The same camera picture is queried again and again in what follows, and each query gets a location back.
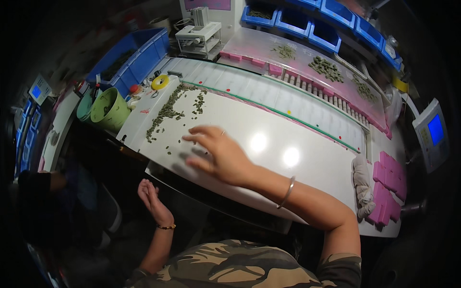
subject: green stripe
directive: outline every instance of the green stripe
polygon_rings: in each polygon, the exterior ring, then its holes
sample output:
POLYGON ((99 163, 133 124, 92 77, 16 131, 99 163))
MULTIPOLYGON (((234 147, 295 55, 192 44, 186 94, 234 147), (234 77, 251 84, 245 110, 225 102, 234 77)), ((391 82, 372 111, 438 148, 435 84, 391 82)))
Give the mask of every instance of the green stripe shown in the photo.
POLYGON ((207 88, 207 89, 210 89, 210 90, 220 91, 220 92, 222 92, 222 93, 231 95, 231 96, 233 96, 233 97, 235 97, 235 98, 238 98, 238 99, 240 99, 240 100, 248 101, 248 102, 251 102, 251 103, 255 103, 255 104, 259 105, 259 106, 263 106, 263 107, 265 107, 265 108, 267 108, 267 109, 269 109, 269 110, 271 110, 271 111, 273 111, 273 112, 276 112, 277 114, 283 115, 283 116, 285 116, 285 117, 287 117, 287 118, 290 118, 290 119, 293 119, 293 120, 296 120, 296 121, 302 123, 303 125, 306 125, 306 126, 312 128, 312 129, 314 129, 315 131, 318 131, 318 132, 320 132, 320 133, 322 133, 322 134, 324 134, 324 135, 326 135, 326 136, 328 136, 328 137, 330 137, 330 138, 332 138, 332 139, 338 141, 339 143, 343 144, 344 146, 348 147, 349 149, 352 149, 352 150, 356 151, 357 153, 360 153, 360 151, 357 150, 356 148, 353 148, 353 147, 350 146, 349 144, 347 144, 347 143, 341 141, 340 139, 338 139, 338 138, 336 138, 336 137, 334 137, 334 136, 332 136, 332 135, 330 135, 330 134, 328 134, 328 133, 326 133, 326 132, 320 130, 319 128, 317 128, 317 127, 315 127, 315 126, 312 126, 312 125, 310 125, 310 124, 308 124, 308 123, 306 123, 306 122, 304 122, 304 121, 302 121, 302 120, 299 120, 299 119, 297 119, 297 118, 294 118, 293 116, 290 116, 290 115, 288 115, 288 114, 285 114, 285 113, 283 113, 283 112, 280 112, 279 110, 275 110, 274 108, 271 108, 271 107, 266 106, 266 105, 264 105, 264 104, 261 104, 261 103, 258 103, 258 102, 254 102, 254 101, 252 101, 252 100, 250 100, 250 99, 246 99, 246 98, 243 98, 243 97, 234 95, 234 94, 229 93, 229 92, 227 92, 227 91, 221 91, 221 90, 217 90, 217 89, 214 89, 214 88, 210 88, 210 87, 207 87, 207 86, 204 86, 204 85, 195 84, 195 83, 191 83, 191 82, 187 82, 187 81, 182 81, 182 82, 188 83, 188 84, 191 84, 191 85, 195 85, 195 86, 204 87, 204 88, 207 88))

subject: wire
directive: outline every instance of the wire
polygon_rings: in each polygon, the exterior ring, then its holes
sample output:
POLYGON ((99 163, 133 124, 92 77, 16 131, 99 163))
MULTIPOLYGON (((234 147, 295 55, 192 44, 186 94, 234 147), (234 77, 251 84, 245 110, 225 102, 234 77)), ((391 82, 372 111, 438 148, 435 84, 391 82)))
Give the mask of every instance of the wire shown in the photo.
POLYGON ((178 22, 174 23, 173 24, 173 27, 174 29, 176 29, 177 31, 179 31, 179 28, 177 27, 177 25, 185 25, 186 23, 188 22, 192 22, 192 18, 186 18, 186 19, 181 19, 179 20, 178 22))

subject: yellow tape roll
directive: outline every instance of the yellow tape roll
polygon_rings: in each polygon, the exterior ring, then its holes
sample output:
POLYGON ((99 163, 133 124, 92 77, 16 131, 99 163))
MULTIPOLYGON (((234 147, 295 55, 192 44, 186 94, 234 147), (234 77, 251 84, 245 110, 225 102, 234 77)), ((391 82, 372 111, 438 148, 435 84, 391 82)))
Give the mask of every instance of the yellow tape roll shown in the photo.
POLYGON ((150 87, 154 90, 160 90, 165 88, 169 81, 170 79, 168 78, 168 75, 160 75, 152 80, 152 85, 150 85, 150 87))

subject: conveyor belt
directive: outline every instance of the conveyor belt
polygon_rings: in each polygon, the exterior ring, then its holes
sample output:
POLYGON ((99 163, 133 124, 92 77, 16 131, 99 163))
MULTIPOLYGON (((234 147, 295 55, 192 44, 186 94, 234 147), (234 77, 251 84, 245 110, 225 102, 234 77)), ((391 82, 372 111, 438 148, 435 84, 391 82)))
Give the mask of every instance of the conveyor belt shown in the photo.
POLYGON ((163 73, 167 71, 182 73, 184 82, 254 102, 297 120, 358 153, 366 149, 363 128, 351 116, 276 79, 193 59, 171 59, 162 69, 163 73))

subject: digital display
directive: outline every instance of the digital display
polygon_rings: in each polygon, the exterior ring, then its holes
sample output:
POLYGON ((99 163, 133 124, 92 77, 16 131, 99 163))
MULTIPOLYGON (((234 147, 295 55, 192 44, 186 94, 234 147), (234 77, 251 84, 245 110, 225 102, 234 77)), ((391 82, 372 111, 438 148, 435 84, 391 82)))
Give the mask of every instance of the digital display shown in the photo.
POLYGON ((439 115, 437 114, 427 126, 431 133, 432 143, 436 146, 443 139, 443 128, 439 115))
POLYGON ((35 98, 38 98, 38 96, 40 96, 40 94, 41 94, 40 88, 38 88, 38 86, 35 85, 34 90, 32 90, 32 95, 34 95, 35 98))

